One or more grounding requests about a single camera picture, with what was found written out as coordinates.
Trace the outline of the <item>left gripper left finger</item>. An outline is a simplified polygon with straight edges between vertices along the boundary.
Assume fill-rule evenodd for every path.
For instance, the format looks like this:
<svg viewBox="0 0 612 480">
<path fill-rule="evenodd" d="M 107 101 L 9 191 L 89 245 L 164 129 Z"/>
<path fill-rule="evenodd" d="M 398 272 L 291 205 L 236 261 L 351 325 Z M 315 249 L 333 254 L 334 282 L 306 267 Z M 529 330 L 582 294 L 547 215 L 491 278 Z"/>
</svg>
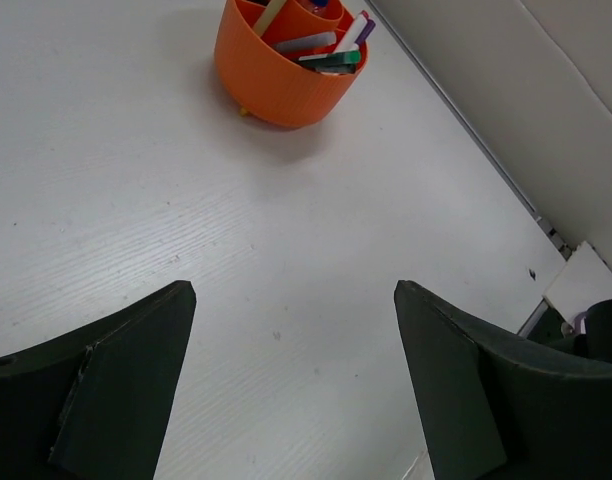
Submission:
<svg viewBox="0 0 612 480">
<path fill-rule="evenodd" d="M 196 307 L 178 280 L 0 357 L 0 479 L 151 479 Z"/>
</svg>

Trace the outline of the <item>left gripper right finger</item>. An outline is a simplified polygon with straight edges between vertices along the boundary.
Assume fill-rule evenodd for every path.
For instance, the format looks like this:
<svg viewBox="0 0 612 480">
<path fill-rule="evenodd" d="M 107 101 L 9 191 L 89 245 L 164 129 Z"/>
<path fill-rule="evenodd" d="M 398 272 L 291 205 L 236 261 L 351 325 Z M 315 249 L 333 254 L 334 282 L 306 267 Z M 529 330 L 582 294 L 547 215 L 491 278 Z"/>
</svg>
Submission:
<svg viewBox="0 0 612 480">
<path fill-rule="evenodd" d="M 476 318 L 412 281 L 394 292 L 438 479 L 612 479 L 612 364 Z"/>
</svg>

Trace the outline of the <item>green-capped pen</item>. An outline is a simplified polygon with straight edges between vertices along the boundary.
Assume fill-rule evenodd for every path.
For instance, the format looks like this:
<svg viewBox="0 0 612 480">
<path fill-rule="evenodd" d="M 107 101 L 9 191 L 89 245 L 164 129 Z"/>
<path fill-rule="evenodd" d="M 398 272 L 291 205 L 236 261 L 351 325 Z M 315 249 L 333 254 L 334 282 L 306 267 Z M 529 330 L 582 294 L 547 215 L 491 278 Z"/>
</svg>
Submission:
<svg viewBox="0 0 612 480">
<path fill-rule="evenodd" d="M 299 57 L 296 63 L 301 67 L 314 70 L 318 66 L 324 65 L 340 65 L 340 64 L 356 64 L 358 65 L 362 59 L 361 52 L 359 50 L 338 52 L 338 53 L 325 53 L 325 54 L 314 54 L 308 56 Z"/>
</svg>

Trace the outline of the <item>red-capped white marker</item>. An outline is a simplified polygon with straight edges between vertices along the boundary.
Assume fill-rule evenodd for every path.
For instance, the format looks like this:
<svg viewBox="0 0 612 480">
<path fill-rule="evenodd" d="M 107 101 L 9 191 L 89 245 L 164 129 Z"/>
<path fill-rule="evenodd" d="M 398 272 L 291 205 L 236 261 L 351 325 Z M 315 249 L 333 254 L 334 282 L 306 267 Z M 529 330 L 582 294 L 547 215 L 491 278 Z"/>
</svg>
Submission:
<svg viewBox="0 0 612 480">
<path fill-rule="evenodd" d="M 333 50 L 334 53 L 355 51 L 359 49 L 358 38 L 368 25 L 370 20 L 366 11 L 362 10 L 353 20 L 350 27 L 338 41 Z"/>
</svg>

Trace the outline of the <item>clear lilac pen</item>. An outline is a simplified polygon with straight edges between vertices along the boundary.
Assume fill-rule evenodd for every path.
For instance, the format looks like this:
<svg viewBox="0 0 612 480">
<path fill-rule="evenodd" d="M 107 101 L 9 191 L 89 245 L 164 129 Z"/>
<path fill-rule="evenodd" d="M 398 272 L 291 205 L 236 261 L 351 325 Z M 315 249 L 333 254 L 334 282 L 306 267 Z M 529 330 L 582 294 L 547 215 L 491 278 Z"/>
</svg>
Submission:
<svg viewBox="0 0 612 480">
<path fill-rule="evenodd" d="M 336 39 L 337 35 L 334 31 L 327 31 L 278 42 L 272 48 L 280 54 L 292 54 L 328 47 L 333 45 Z"/>
</svg>

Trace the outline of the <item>small blue-capped glue bottle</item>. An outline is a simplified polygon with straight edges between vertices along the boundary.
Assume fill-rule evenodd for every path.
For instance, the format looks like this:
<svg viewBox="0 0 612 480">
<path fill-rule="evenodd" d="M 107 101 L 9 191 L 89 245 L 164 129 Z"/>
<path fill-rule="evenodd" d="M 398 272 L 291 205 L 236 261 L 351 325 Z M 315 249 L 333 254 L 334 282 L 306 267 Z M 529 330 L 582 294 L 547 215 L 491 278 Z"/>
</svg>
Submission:
<svg viewBox="0 0 612 480">
<path fill-rule="evenodd" d="M 315 14 L 323 14 L 328 7 L 328 0 L 310 0 L 311 11 Z"/>
</svg>

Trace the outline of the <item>black thin pen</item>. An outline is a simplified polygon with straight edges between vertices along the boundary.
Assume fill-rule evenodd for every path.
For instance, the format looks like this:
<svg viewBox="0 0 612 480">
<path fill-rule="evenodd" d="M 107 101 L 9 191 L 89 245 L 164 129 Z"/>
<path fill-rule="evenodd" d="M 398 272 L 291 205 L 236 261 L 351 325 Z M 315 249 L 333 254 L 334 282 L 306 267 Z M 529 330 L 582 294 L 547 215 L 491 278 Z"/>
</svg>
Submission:
<svg viewBox="0 0 612 480">
<path fill-rule="evenodd" d="M 353 75 L 356 70 L 356 64 L 324 65 L 315 68 L 317 73 L 326 75 Z"/>
</svg>

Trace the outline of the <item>purple-capped white marker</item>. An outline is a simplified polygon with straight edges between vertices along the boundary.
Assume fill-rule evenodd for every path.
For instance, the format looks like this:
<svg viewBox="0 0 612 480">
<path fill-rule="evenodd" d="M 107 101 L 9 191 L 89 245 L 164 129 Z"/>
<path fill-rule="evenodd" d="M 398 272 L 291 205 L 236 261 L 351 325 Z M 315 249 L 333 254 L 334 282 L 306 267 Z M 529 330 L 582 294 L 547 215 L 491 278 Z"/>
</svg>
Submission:
<svg viewBox="0 0 612 480">
<path fill-rule="evenodd" d="M 361 45 L 374 27 L 375 22 L 372 19 L 359 14 L 338 43 L 337 50 L 349 51 L 352 50 L 355 45 Z"/>
</svg>

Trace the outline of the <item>yellow highlighter pen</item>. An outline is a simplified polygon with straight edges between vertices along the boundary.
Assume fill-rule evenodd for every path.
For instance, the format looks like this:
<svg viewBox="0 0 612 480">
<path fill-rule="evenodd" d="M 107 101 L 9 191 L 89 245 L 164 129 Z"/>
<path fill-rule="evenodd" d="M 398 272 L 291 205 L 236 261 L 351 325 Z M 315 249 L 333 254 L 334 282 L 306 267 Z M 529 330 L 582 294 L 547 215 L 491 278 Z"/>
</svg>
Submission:
<svg viewBox="0 0 612 480">
<path fill-rule="evenodd" d="M 285 4 L 286 0 L 269 0 L 263 12 L 252 27 L 254 33 L 259 37 L 262 37 L 273 23 L 277 15 L 281 12 Z"/>
</svg>

